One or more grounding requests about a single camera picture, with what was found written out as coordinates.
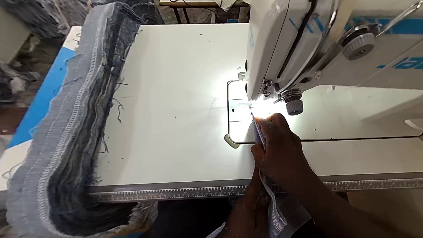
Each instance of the finger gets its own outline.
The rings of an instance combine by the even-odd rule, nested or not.
[[[251,147],[251,153],[253,154],[255,165],[259,168],[263,168],[264,163],[264,149],[263,145],[255,144]]]
[[[258,117],[254,117],[254,121],[260,126],[260,130],[263,131],[266,141],[270,141],[277,130],[275,125],[269,120]]]
[[[273,123],[277,128],[281,131],[291,131],[289,129],[288,122],[286,121],[285,117],[280,113],[275,113],[267,118],[270,122]]]
[[[267,211],[269,209],[269,200],[269,195],[265,194],[259,199],[257,203],[257,208],[255,209],[255,227],[260,230],[267,230],[268,228]]]
[[[258,196],[261,191],[261,180],[258,174],[258,168],[254,168],[253,177],[251,182],[245,190],[244,205],[250,209],[254,209],[257,203]]]

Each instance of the white table top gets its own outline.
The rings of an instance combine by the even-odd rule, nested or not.
[[[248,24],[146,25],[126,59],[100,154],[102,185],[251,178],[250,145],[228,133],[227,82],[244,70]],[[177,39],[178,47],[172,44]],[[422,172],[418,138],[303,142],[319,176]]]

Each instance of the metal bar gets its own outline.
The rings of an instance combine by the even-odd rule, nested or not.
[[[372,189],[393,188],[423,188],[423,179],[386,179],[386,180],[353,180],[339,182],[324,182],[332,191],[358,191]],[[156,190],[114,191],[114,192],[91,192],[90,195],[97,202],[138,202],[151,200],[178,200],[206,197],[229,197],[242,196],[247,185],[225,187],[197,187],[197,188],[171,188]],[[284,190],[273,185],[272,190],[276,194]]]
[[[184,11],[184,15],[185,15],[185,19],[187,20],[187,24],[190,24],[190,19],[188,17],[187,9],[183,8],[182,10]]]
[[[179,12],[177,8],[173,8],[173,12],[175,13],[176,20],[178,21],[178,24],[182,24],[181,17],[179,16]]]

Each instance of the screw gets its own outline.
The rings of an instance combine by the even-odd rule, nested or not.
[[[321,71],[316,71],[316,73],[314,74],[314,77],[316,79],[319,79],[320,78],[320,75],[321,75]]]

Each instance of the table leg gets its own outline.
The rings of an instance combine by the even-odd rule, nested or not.
[[[178,24],[182,24],[181,17],[179,16],[179,12],[177,8],[173,8],[173,12],[175,12],[176,20],[178,21]]]
[[[185,19],[187,20],[187,24],[189,24],[190,23],[190,19],[188,18],[187,9],[186,8],[183,8],[182,10],[184,11],[184,15],[185,15]]]

